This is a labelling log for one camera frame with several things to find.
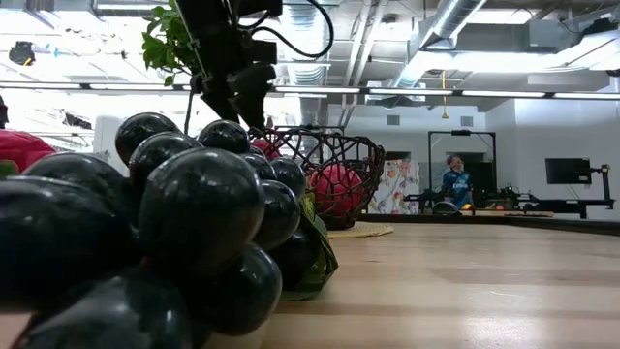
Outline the white box cabinet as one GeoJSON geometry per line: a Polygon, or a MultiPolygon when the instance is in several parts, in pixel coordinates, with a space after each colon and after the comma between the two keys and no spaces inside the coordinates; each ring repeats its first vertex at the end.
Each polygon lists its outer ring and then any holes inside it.
{"type": "Polygon", "coordinates": [[[124,119],[114,115],[99,115],[95,119],[93,153],[111,165],[123,165],[115,146],[115,136],[124,119]]]}

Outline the silver corrugated duct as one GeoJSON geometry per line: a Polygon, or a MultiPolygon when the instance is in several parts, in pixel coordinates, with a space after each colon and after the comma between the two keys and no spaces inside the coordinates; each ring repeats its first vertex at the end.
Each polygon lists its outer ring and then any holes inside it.
{"type": "MultiPolygon", "coordinates": [[[[281,33],[299,50],[305,53],[319,53],[328,43],[328,25],[324,16],[313,5],[285,5],[280,16],[281,33]]],[[[317,86],[326,84],[326,60],[310,58],[285,47],[285,59],[289,84],[295,86],[317,86]]],[[[321,97],[300,97],[300,124],[326,126],[327,100],[321,97]]]]}

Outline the black ceiling-hung device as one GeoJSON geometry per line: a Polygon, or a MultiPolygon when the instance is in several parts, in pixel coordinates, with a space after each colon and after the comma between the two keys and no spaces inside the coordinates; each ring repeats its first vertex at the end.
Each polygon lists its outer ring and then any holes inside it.
{"type": "Polygon", "coordinates": [[[31,66],[36,62],[33,43],[17,41],[9,51],[9,59],[20,66],[31,66]]]}

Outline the silver spiral air duct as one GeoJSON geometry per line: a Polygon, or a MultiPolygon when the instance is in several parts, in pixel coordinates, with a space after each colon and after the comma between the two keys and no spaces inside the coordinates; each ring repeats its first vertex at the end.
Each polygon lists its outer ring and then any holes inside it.
{"type": "Polygon", "coordinates": [[[408,41],[407,62],[389,86],[412,89],[423,75],[439,63],[446,63],[446,53],[429,52],[429,48],[454,50],[459,32],[487,0],[441,0],[436,13],[414,26],[408,41]]]}

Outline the round woven straw placemat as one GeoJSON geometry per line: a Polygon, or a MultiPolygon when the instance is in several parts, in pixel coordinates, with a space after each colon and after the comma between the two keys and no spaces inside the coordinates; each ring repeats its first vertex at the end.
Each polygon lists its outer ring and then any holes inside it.
{"type": "Polygon", "coordinates": [[[389,224],[357,221],[351,228],[344,230],[330,230],[327,236],[330,239],[339,238],[370,238],[391,234],[394,228],[389,224]]]}

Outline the red apple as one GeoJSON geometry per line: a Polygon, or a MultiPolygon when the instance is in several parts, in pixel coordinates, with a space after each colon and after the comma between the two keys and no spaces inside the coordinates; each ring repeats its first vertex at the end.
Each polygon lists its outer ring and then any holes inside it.
{"type": "Polygon", "coordinates": [[[269,161],[281,157],[279,148],[264,139],[256,139],[254,141],[251,141],[251,145],[260,149],[263,152],[265,158],[269,161]]]}
{"type": "Polygon", "coordinates": [[[315,190],[315,204],[321,212],[343,215],[359,206],[363,198],[362,180],[359,175],[340,164],[332,164],[310,176],[315,190]]]}

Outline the red bell pepper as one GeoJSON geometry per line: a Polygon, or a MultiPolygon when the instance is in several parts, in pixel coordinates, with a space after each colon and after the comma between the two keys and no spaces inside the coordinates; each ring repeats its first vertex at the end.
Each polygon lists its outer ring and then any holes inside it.
{"type": "Polygon", "coordinates": [[[0,177],[19,175],[56,150],[29,133],[0,130],[0,177]]]}

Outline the white ceiling light tube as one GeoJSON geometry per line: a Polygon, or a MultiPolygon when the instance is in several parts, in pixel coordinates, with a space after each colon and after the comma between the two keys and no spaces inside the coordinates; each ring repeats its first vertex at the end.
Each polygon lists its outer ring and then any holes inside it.
{"type": "Polygon", "coordinates": [[[78,83],[46,83],[46,82],[17,82],[0,81],[0,88],[7,89],[43,89],[43,90],[81,90],[78,83]]]}
{"type": "Polygon", "coordinates": [[[620,93],[558,92],[553,95],[553,98],[562,100],[620,101],[620,93]]]}
{"type": "Polygon", "coordinates": [[[404,88],[368,88],[368,95],[399,96],[451,96],[454,90],[446,89],[404,89],[404,88]]]}
{"type": "Polygon", "coordinates": [[[463,90],[461,96],[489,97],[489,98],[543,98],[545,92],[532,91],[492,91],[492,90],[463,90]]]}
{"type": "Polygon", "coordinates": [[[118,90],[118,91],[168,91],[174,90],[173,86],[164,86],[153,83],[89,83],[93,90],[118,90]]]}
{"type": "Polygon", "coordinates": [[[272,91],[277,93],[297,94],[359,94],[360,88],[355,87],[329,87],[329,86],[272,86],[272,91]]]}

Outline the floral printed curtain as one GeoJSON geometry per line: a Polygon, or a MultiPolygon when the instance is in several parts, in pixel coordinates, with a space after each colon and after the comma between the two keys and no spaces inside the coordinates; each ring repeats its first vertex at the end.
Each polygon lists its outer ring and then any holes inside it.
{"type": "Polygon", "coordinates": [[[419,203],[408,195],[420,193],[419,164],[410,159],[387,160],[377,191],[368,205],[370,214],[418,215],[419,203]]]}

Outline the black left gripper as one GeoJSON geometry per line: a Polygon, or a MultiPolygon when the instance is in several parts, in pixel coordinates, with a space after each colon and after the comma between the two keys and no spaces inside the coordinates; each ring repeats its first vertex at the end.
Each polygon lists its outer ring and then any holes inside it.
{"type": "Polygon", "coordinates": [[[174,0],[200,69],[191,88],[224,120],[252,128],[265,125],[264,98],[276,78],[277,45],[252,38],[243,16],[263,19],[283,12],[283,0],[174,0]],[[233,93],[231,102],[225,94],[233,93]]]}

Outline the green plant in white pot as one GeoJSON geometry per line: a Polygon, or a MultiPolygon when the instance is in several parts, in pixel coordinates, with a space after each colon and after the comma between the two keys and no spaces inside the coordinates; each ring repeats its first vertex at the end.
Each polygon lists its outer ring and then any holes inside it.
{"type": "Polygon", "coordinates": [[[202,93],[202,70],[176,0],[150,10],[146,30],[141,33],[145,68],[165,73],[164,86],[174,86],[181,74],[190,77],[189,99],[183,133],[189,134],[194,96],[202,93]]]}

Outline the black monitor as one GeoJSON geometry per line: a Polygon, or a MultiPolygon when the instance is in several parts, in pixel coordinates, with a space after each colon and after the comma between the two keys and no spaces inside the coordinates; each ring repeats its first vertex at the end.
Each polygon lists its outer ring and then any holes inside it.
{"type": "Polygon", "coordinates": [[[548,184],[591,184],[591,166],[588,158],[546,158],[548,184]]]}

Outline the black metal door frame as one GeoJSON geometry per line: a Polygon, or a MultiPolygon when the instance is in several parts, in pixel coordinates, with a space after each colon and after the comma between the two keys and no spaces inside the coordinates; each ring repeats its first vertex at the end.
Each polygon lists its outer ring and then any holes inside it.
{"type": "Polygon", "coordinates": [[[489,149],[489,153],[485,153],[480,161],[473,161],[465,164],[465,171],[473,175],[473,206],[482,207],[485,195],[497,191],[497,161],[496,161],[496,134],[494,132],[476,132],[466,129],[451,131],[429,131],[427,134],[427,165],[428,165],[428,188],[437,189],[440,182],[435,179],[434,170],[438,170],[439,166],[435,166],[433,158],[433,148],[444,137],[476,137],[483,142],[489,149]]]}

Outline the black grape bunch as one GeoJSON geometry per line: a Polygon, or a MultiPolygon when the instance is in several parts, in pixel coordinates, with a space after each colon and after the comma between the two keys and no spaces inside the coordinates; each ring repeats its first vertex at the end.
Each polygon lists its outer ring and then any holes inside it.
{"type": "Polygon", "coordinates": [[[228,120],[125,119],[121,174],[59,152],[0,177],[0,349],[263,349],[337,269],[293,160],[228,120]]]}

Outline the dark brown wicker basket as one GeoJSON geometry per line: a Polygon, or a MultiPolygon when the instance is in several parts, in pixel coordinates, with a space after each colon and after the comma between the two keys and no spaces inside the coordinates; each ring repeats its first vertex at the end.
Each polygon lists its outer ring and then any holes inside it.
{"type": "Polygon", "coordinates": [[[385,150],[364,136],[348,136],[340,132],[310,127],[283,127],[249,130],[252,141],[264,139],[279,148],[282,156],[298,163],[306,177],[306,193],[314,203],[315,212],[331,230],[348,229],[367,209],[378,189],[384,171],[385,150]],[[315,190],[310,176],[332,164],[344,165],[355,171],[362,180],[363,198],[358,207],[337,216],[321,212],[315,204],[315,190]]]}

